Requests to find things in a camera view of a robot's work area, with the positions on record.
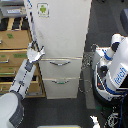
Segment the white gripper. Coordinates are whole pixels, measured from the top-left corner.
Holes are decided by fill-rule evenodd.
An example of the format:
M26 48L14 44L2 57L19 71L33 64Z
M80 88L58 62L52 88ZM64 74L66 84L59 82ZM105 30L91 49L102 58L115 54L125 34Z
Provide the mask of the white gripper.
M27 57L30 63L36 63L45 55L44 46L42 46L39 52L35 51L35 49L36 49L36 42L35 41L30 42L28 44L28 50L27 50Z

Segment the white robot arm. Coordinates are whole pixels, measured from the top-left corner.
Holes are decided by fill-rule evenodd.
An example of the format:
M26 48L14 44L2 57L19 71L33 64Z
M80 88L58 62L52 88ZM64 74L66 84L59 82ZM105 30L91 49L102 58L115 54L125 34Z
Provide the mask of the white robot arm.
M45 54L44 48L35 50L35 44L36 41L28 44L27 58L23 60L9 92L0 96L0 128L17 128L23 120L22 100L28 92L35 64Z

